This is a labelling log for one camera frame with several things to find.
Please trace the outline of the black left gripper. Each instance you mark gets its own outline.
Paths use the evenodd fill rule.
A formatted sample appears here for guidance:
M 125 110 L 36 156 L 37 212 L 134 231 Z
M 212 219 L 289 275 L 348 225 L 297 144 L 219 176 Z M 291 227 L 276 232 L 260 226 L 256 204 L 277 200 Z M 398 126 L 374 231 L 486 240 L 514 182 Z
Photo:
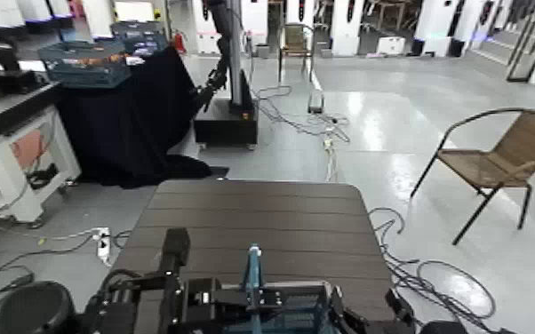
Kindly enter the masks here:
M 263 287 L 261 249 L 253 243 L 248 251 L 244 286 L 224 287 L 216 278 L 194 279 L 181 290 L 176 331 L 189 334 L 261 334 L 262 325 L 285 310 L 287 294 Z

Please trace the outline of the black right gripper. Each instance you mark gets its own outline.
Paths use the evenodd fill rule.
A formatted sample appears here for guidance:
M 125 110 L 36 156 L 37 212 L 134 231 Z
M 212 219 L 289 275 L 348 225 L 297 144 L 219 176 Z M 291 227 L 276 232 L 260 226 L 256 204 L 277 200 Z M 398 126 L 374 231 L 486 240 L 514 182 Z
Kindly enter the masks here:
M 344 334 L 416 334 L 414 311 L 406 299 L 390 289 L 385 301 L 398 321 L 367 322 L 360 314 L 345 307 L 341 299 L 335 298 L 334 326 Z

